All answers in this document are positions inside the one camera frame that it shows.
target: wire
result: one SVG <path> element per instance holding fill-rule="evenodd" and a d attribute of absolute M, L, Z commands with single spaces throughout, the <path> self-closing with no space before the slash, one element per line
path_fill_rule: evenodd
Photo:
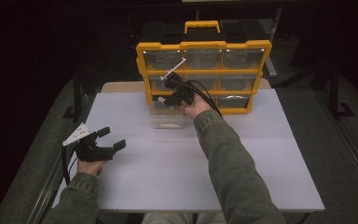
<path fill-rule="evenodd" d="M 68 169 L 66 167 L 66 147 L 61 148 L 61 160 L 62 160 L 62 172 L 63 178 L 65 179 L 66 185 L 71 181 L 71 177 L 69 176 Z"/>
<path fill-rule="evenodd" d="M 76 157 L 76 158 L 75 158 L 75 160 L 74 160 L 74 161 L 72 161 L 71 167 L 69 167 L 69 172 L 71 172 L 71 170 L 72 170 L 72 166 L 74 166 L 75 161 L 77 161 L 77 158 L 78 158 L 78 157 Z"/>
<path fill-rule="evenodd" d="M 209 98 L 212 99 L 211 95 L 209 94 L 209 92 L 206 90 L 206 88 L 204 87 L 204 85 L 202 85 L 200 82 L 196 81 L 196 80 L 189 80 L 189 82 L 194 82 L 194 83 L 197 83 L 199 84 L 205 91 L 206 93 L 208 94 Z"/>
<path fill-rule="evenodd" d="M 202 91 L 200 91 L 199 89 L 195 88 L 194 86 L 192 85 L 188 85 L 184 82 L 178 82 L 178 81 L 171 81 L 172 83 L 176 83 L 176 84 L 179 84 L 179 85 L 182 85 L 182 86 L 185 86 L 185 87 L 188 87 L 190 88 L 192 91 L 194 91 L 196 94 L 198 94 L 200 97 L 202 97 L 202 99 L 204 101 L 206 101 L 206 103 L 208 103 L 208 105 L 211 106 L 211 108 L 216 111 L 219 116 L 222 118 L 222 114 L 220 113 L 220 110 L 219 108 L 217 108 L 216 104 L 213 102 L 213 100 L 211 98 L 208 98 L 208 96 L 206 96 Z"/>

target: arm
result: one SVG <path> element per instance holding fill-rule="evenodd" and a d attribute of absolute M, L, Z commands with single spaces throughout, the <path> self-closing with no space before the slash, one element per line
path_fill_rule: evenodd
<path fill-rule="evenodd" d="M 194 119 L 227 223 L 284 223 L 235 131 L 197 96 L 192 106 L 181 109 Z"/>
<path fill-rule="evenodd" d="M 48 212 L 43 224 L 49 223 L 92 223 L 98 216 L 96 175 L 105 161 L 78 161 L 77 174 L 62 191 L 59 204 Z"/>

